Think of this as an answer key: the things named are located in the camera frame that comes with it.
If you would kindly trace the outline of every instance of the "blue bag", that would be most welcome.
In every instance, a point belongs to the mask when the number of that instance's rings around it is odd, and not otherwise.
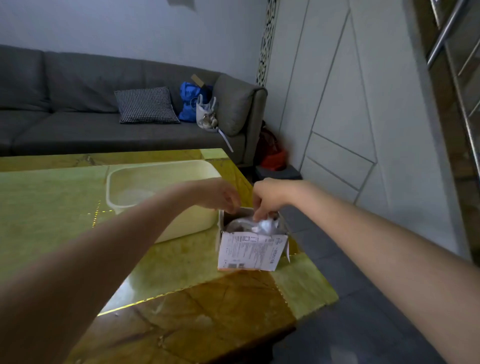
[[[207,100],[207,90],[201,89],[196,84],[191,84],[189,82],[184,82],[181,84],[180,97],[183,100],[183,110],[179,114],[180,120],[186,122],[197,122],[196,105],[199,95],[202,95],[206,102],[210,102],[210,100]]]

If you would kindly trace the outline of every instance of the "table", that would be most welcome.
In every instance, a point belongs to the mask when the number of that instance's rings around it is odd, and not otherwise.
[[[107,174],[128,164],[204,159],[251,206],[222,149],[0,158],[0,279],[111,218]],[[275,272],[219,272],[217,226],[155,244],[77,343],[68,363],[202,363],[268,342],[338,299],[290,238]]]

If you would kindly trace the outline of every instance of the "hand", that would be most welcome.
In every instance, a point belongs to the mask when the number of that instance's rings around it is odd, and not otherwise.
[[[265,178],[253,186],[254,221],[265,220],[270,212],[278,211],[291,204],[292,189],[305,183],[304,181],[274,180]]]
[[[196,196],[196,205],[205,208],[225,210],[234,214],[240,207],[240,195],[235,187],[223,178],[209,178],[192,181]]]

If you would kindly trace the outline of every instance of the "cardboard box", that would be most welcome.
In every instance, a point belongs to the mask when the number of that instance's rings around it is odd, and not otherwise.
[[[288,232],[282,235],[260,235],[254,232],[228,233],[225,227],[236,218],[253,216],[253,209],[241,207],[235,215],[220,211],[218,219],[218,270],[275,270],[280,256],[288,252]],[[284,231],[287,226],[278,215],[279,228]]]

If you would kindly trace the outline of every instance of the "black and white checkered pillow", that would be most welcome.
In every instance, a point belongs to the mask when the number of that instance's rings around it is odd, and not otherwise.
[[[179,124],[170,103],[168,87],[115,91],[120,123],[155,122]]]

